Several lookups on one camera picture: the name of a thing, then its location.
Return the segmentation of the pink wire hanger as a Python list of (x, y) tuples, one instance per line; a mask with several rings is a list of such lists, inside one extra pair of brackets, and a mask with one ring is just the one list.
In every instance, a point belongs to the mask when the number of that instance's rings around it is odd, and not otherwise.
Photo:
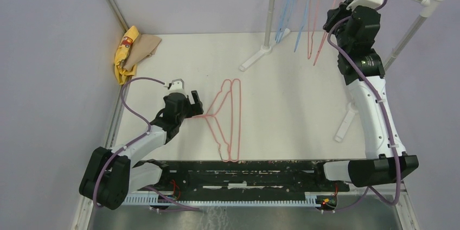
[(314, 33), (316, 30), (317, 19), (318, 19), (318, 12), (320, 8), (321, 0), (314, 0), (314, 8), (309, 9), (309, 18), (308, 18), (308, 51), (307, 51), (307, 58), (308, 60), (312, 57), (312, 50), (314, 44)]
[(228, 138), (226, 138), (226, 134), (224, 133), (224, 130), (222, 129), (222, 126), (219, 122), (218, 114), (222, 110), (229, 95), (232, 99), (232, 80), (225, 79), (222, 82), (218, 93), (212, 100), (212, 103), (208, 107), (206, 113), (197, 117), (197, 119), (203, 119), (206, 122), (213, 136), (213, 139), (217, 144), (219, 157), (223, 162), (230, 162), (232, 160), (231, 152), (233, 144), (233, 114), (231, 113), (230, 115), (231, 121), (229, 132), (227, 133)]
[(242, 90), (241, 90), (241, 80), (240, 79), (235, 78), (235, 79), (230, 79), (230, 80), (232, 80), (233, 97), (231, 99), (229, 95), (225, 101), (225, 104), (229, 103), (230, 121), (231, 121), (230, 115), (231, 113), (233, 114), (233, 144), (232, 144), (232, 152), (231, 152), (232, 160), (230, 162), (238, 163), (240, 161), (240, 148), (241, 148)]

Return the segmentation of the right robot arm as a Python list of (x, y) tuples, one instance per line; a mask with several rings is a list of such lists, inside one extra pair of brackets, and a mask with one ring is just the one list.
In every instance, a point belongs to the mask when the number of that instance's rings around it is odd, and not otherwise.
[(326, 162), (314, 174), (314, 186), (329, 190), (335, 181), (356, 187), (399, 183), (419, 167), (418, 157), (408, 155), (392, 119), (386, 96), (385, 71), (373, 49), (380, 29), (377, 6), (352, 5), (345, 0), (327, 12), (323, 29), (335, 36), (338, 68), (361, 119), (365, 159)]

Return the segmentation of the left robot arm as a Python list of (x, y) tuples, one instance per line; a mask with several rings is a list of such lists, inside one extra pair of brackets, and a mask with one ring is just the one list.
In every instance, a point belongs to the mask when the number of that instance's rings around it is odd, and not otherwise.
[(163, 98), (165, 107), (150, 122), (147, 132), (118, 150), (96, 148), (91, 155), (79, 186), (79, 194), (111, 210), (117, 209), (128, 194), (154, 186), (169, 187), (167, 165), (145, 161), (144, 157), (167, 143), (180, 130), (186, 118), (203, 114), (203, 103), (196, 90), (191, 96), (172, 92)]

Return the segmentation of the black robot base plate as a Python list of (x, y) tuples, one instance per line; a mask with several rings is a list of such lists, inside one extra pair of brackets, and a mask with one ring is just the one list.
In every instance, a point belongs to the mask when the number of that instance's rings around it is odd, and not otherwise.
[(328, 181), (322, 161), (162, 161), (152, 187), (174, 191), (179, 201), (300, 201), (305, 193), (349, 192)]

